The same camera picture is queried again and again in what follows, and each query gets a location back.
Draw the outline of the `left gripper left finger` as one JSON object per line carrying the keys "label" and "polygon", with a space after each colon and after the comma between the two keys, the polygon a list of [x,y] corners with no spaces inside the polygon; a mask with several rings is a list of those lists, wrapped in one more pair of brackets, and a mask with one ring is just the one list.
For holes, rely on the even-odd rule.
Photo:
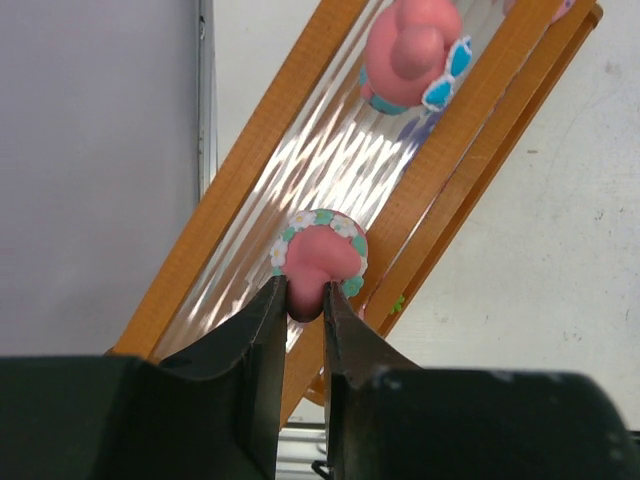
{"label": "left gripper left finger", "polygon": [[5,357],[5,479],[271,479],[286,342],[284,277],[153,364]]}

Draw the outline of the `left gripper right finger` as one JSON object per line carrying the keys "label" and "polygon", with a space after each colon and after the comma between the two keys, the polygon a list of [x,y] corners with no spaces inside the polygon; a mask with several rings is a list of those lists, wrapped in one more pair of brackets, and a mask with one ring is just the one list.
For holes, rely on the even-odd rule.
{"label": "left gripper right finger", "polygon": [[334,479],[635,479],[639,447],[574,372],[423,368],[324,293]]}

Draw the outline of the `pink bear green clover toy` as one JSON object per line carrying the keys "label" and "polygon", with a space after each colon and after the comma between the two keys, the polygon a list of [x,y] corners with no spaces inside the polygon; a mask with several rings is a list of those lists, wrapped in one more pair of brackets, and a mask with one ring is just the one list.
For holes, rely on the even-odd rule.
{"label": "pink bear green clover toy", "polygon": [[403,304],[404,304],[404,302],[405,302],[405,297],[404,297],[403,295],[401,295],[401,296],[396,300],[396,302],[394,303],[394,305],[393,305],[393,307],[392,307],[392,309],[391,309],[391,311],[390,311],[390,314],[391,314],[391,315],[395,315],[395,314],[400,313],[400,312],[402,311],[402,309],[403,309]]}

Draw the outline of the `pink toy clear base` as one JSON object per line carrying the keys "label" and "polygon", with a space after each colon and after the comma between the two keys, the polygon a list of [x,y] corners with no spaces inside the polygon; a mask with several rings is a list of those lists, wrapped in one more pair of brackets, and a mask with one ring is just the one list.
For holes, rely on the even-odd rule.
{"label": "pink toy clear base", "polygon": [[315,320],[330,282],[347,298],[356,296],[368,253],[365,230],[349,216],[331,209],[295,213],[270,249],[272,274],[288,281],[288,315],[299,323]]}

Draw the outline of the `pink toy blue glasses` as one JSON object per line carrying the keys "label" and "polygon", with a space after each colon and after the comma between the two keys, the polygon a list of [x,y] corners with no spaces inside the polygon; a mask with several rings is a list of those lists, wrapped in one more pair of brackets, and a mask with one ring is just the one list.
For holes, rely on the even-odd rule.
{"label": "pink toy blue glasses", "polygon": [[471,38],[450,1],[401,0],[374,20],[364,47],[361,97],[376,111],[442,111],[472,60]]}

